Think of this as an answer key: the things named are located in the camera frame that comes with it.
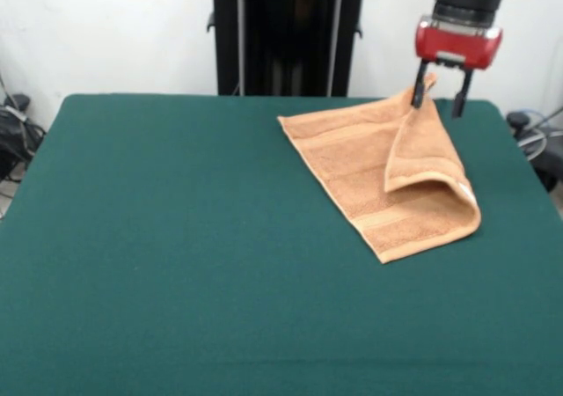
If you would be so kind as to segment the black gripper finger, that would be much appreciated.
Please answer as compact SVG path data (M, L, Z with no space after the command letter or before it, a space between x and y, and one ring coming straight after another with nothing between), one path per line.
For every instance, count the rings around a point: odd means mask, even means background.
M467 94L472 82L472 75L473 75L473 70L469 70L469 69L464 70L464 81L462 83L461 89L456 94L453 101L452 112L451 112L453 119L459 119L463 115L464 106L467 100Z
M417 76L414 81L413 96L411 100L411 106L413 108L420 108L425 94L425 75L427 73L429 61L425 59L420 60L420 66L417 72Z

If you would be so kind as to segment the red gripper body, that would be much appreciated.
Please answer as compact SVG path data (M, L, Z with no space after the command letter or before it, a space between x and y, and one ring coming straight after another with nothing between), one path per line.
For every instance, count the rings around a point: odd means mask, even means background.
M498 52L502 37L503 31L497 26L464 26L423 16L415 34L415 50L427 62L486 70Z

